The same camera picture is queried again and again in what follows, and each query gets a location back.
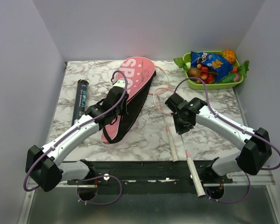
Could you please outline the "pink racket cover bag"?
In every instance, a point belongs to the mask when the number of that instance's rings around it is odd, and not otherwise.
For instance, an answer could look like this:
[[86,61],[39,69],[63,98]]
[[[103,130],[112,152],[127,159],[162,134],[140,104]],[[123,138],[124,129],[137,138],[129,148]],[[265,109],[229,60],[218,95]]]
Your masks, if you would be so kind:
[[134,125],[147,99],[154,76],[155,64],[145,57],[130,57],[119,67],[127,77],[127,115],[118,116],[111,125],[102,130],[101,141],[104,144],[120,142]]

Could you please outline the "pink badminton racket front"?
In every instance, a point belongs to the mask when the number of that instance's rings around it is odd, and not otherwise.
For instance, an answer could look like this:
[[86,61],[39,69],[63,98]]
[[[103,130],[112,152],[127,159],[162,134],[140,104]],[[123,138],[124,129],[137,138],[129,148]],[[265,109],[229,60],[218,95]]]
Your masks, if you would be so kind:
[[[173,161],[178,161],[179,159],[178,159],[177,151],[175,149],[174,139],[173,139],[173,136],[170,131],[169,124],[168,124],[168,118],[170,117],[170,112],[168,109],[165,109],[165,104],[164,104],[166,101],[166,97],[169,97],[171,93],[173,93],[173,90],[170,89],[169,87],[157,87],[152,94],[152,99],[153,99],[153,103],[156,106],[156,108],[163,115],[164,123],[165,123],[165,130],[166,130],[167,137],[168,137],[168,143],[170,146],[172,159],[173,159]],[[204,192],[201,180],[199,178],[197,169],[195,167],[194,161],[191,158],[191,155],[185,146],[182,136],[181,136],[181,140],[182,140],[185,155],[186,155],[186,162],[187,162],[190,174],[191,174],[191,178],[193,180],[193,184],[194,184],[197,196],[198,196],[198,198],[204,197],[205,192]]]

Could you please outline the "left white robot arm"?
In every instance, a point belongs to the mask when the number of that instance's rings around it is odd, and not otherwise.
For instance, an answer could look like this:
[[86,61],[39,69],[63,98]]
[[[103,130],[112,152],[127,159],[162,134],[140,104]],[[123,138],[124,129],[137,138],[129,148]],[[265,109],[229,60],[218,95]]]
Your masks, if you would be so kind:
[[127,112],[128,93],[126,88],[114,86],[107,97],[90,106],[85,115],[57,139],[39,148],[29,148],[26,158],[24,190],[27,179],[31,177],[43,191],[51,191],[62,180],[64,171],[59,168],[67,155],[85,139],[110,125],[115,119]]

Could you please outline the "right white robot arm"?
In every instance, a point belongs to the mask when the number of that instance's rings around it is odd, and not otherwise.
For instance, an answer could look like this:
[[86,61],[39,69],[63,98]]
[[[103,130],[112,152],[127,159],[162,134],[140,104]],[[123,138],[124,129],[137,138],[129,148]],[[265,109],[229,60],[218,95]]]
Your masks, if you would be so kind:
[[217,112],[211,112],[208,104],[199,98],[188,102],[174,93],[166,100],[165,105],[172,112],[177,134],[187,133],[196,124],[200,124],[226,138],[239,150],[230,156],[215,158],[210,163],[205,171],[205,178],[211,183],[232,172],[243,171],[257,175],[272,155],[267,130],[253,130]]

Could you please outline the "black shuttlecock tube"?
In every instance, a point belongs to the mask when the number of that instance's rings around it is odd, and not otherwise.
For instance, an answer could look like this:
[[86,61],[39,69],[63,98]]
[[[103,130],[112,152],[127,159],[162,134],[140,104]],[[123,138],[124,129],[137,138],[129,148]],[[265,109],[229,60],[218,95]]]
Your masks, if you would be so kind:
[[80,79],[77,82],[75,104],[74,104],[71,126],[73,126],[84,114],[86,101],[87,101],[88,85],[89,85],[88,81],[83,79]]

